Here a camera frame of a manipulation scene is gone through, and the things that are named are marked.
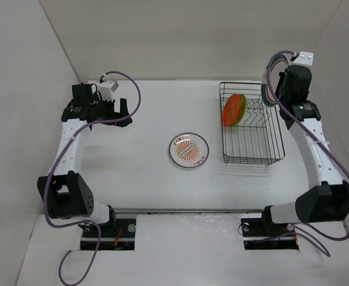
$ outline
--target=dish rack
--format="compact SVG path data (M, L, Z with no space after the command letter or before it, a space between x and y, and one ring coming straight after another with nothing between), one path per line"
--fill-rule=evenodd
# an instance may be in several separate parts
M225 163L270 165L285 157L278 108L267 107L260 96L260 83L221 82L220 113ZM233 94L244 94L247 110L236 126L223 124L222 112Z

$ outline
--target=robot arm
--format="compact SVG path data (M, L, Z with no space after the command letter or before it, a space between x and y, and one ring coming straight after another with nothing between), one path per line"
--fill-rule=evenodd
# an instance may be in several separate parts
M96 120L118 119L128 115L127 101L120 99L120 112L114 112L113 91L117 82L102 82L73 85L73 99L64 109L61 118L62 134L57 157L77 130ZM125 127L132 119L117 122ZM82 153L91 128L85 128L69 146L49 186L48 214L52 219L83 219L96 223L116 221L112 207L99 204L94 200L92 191L80 175ZM38 190L43 199L47 176L38 179Z
M328 148L322 122L305 119L303 125ZM295 202L270 207L273 223L312 223L344 220L349 212L349 184L330 158L299 126L289 129L307 169L310 190Z
M289 66L280 74L276 96L327 148L317 106L307 100L311 72L304 66ZM349 213L349 184L317 142L283 111L288 130L298 144L307 169L309 188L295 202L267 206L262 213L266 226L283 223L313 223L344 220Z

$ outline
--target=orange pattern on plate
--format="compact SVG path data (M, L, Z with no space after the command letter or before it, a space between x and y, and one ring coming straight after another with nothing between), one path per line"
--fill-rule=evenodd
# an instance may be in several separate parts
M176 145L176 155L185 162L195 160L200 154L200 148L191 140L186 140Z

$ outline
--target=cable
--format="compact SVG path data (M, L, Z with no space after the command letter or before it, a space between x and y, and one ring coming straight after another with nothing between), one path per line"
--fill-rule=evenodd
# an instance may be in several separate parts
M320 246L318 246L313 240L311 240L308 236L304 235L304 234L299 234L299 233L296 233L294 231L290 231L290 232L286 232L284 234L280 234L278 235L277 237L268 237L268 238L265 238L263 240L252 240L253 243L265 243L267 241L273 241L273 240L276 240L278 238L281 238L281 237L287 237L289 235L296 235L296 236L301 236L303 238L305 238L306 240L308 240L311 244L313 244L313 246L315 246L318 250L320 250L325 256L327 257L331 257L331 254L329 253L329 251L327 250L327 248L319 241L317 240L317 238L315 238L314 236L312 236L311 234L309 234L308 232L306 231L303 231L305 232L306 234L308 234L310 237L312 237L315 241L317 241L319 243L319 245L321 245L323 248L320 248Z
M244 225L244 224L243 224L243 223L241 223L241 224L238 226L238 233L239 233L240 235L242 235L242 236L244 236L244 234L243 234L243 233L240 233L240 232L239 232L239 229L240 229L240 228L242 228L242 227L243 227L243 225Z
M95 85L95 92L94 93L98 93L98 86L96 85L96 83L91 83L91 86Z
M96 94L98 94L99 101L102 102L103 98L102 98L101 93L99 91L97 91Z
M120 239L121 233L122 233L121 226L119 226L119 228L117 229L117 237L114 240L115 248L119 244L119 239Z
M65 256L62 258L62 261L61 261L61 264L60 264L60 267L59 267L59 270L58 270L58 275L60 277L60 281L62 282L63 285L65 286L76 286L76 285L79 285L87 276L87 274L89 273L90 271L90 268L92 266L92 263L94 262L94 258L96 256L96 253L98 252L98 249L99 249L99 245L100 245L100 242L101 242L101 236L102 236L102 232L101 232L101 228L100 226L93 222L93 221L90 221L90 220L81 220L79 222L73 222L73 223L67 223L65 225L55 225L52 223L52 221L50 220L50 217L49 217L49 214L48 214L48 193L49 193L49 186L50 186L50 183L51 183L51 179L53 177L53 174L54 174L54 171L56 170L58 164L60 163L60 161L62 160L64 154L66 153L66 151L68 150L68 148L70 147L70 145L74 142L75 140L75 137L78 136L78 134L86 129L87 127L90 127L92 125L95 125L95 124L109 124L109 123L116 123L116 122L119 122L119 121L123 121L123 120L126 120L130 117L132 117L136 112L137 110L139 109L140 107L140 104L141 104L141 92L140 92L140 89L139 89L139 86L138 84L128 75L126 75L125 73L122 73L120 71L109 71L109 72L106 72L105 74L102 75L102 77L100 78L100 82L102 82L102 79L104 78L104 76L108 75L108 74L119 74L121 76L124 76L125 78L129 79L133 85L135 86L137 92L138 92L138 97L139 97L139 101L138 101L138 104L135 108L135 110L133 110L129 115L127 116L124 116L122 118L119 118L119 119L110 119L110 120L99 120L99 121L94 121L94 122L90 122L86 125L83 125L81 128L79 128L73 135L73 137L71 137L71 139L68 141L67 145L63 148L61 154L57 157L56 161L54 162L53 166L51 167L51 170L48 174L48 178L47 178L47 181L46 181L46 185L45 185L45 190L44 190L44 193L43 193L43 212L45 214L45 219L46 219L46 222L48 223L49 226L51 226L52 228L66 228L66 227L69 227L69 226L73 226L73 225L79 225L81 223L91 223L93 225L95 225L95 227L98 229L98 242L96 244L96 247L95 247L95 250L94 250L94 254L91 258L91 261L89 263L89 266L85 272L85 274L83 275L83 277L76 283L74 284L68 284L65 282L65 280L63 280L63 277L62 277L62 265L63 265L63 262L64 260L66 259L66 257L70 254L71 250L68 251Z
M67 104L66 108L71 107L71 104L73 103L73 100L70 100L70 102Z
M315 240L324 250L325 250L325 255L328 257L331 257L331 254L329 253L328 249L324 246L324 244L322 244L316 237L314 237L312 234L310 234L309 232L305 231L303 228L300 228L299 226L293 225L293 227L307 235L309 235L313 240Z
M273 61L273 59L275 57L277 57L278 55L280 54L292 54L293 56L295 55L295 52L292 52L292 51L280 51L280 52L277 52L276 54L274 54L270 61L269 61L269 64ZM274 92L274 89L272 87L272 84L271 84L271 80L270 80L270 75L271 75L271 71L270 69L267 69L267 84L268 84L268 87L270 89L270 92L274 98L274 100L276 101L276 103L279 105L279 108L289 117L291 118L297 125L299 125L305 132L307 132L315 141L316 141L316 144L324 151L325 154L327 154L327 156L329 158L331 158L331 160L333 162L336 163L337 166L339 166L339 168L342 170L342 172L346 175L346 177L348 178L349 180L349 171L344 167L344 165L319 141L319 139L311 132L309 131L309 129L307 127L305 127L295 116L293 116L284 106L283 104L281 103L281 101L276 97L275 95L275 92ZM308 227L310 227L311 229L313 229L314 231L316 231L318 234L320 234L321 236L329 239L329 240L333 240L333 241L344 241L344 240L347 240L349 239L349 232L343 236L343 237L331 237L327 234L324 234L323 232L321 232L320 230L318 230L317 228L315 228L314 226L312 225L309 225L309 224L306 224Z

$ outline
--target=white wall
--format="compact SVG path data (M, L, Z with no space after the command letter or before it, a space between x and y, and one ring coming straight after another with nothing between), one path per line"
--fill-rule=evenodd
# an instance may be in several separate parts
M82 80L258 78L274 51L315 45L339 0L41 0Z
M38 0L0 0L0 285L15 285L74 71Z
M314 52L314 76L322 90L320 95L331 110L349 157L349 0L341 2Z

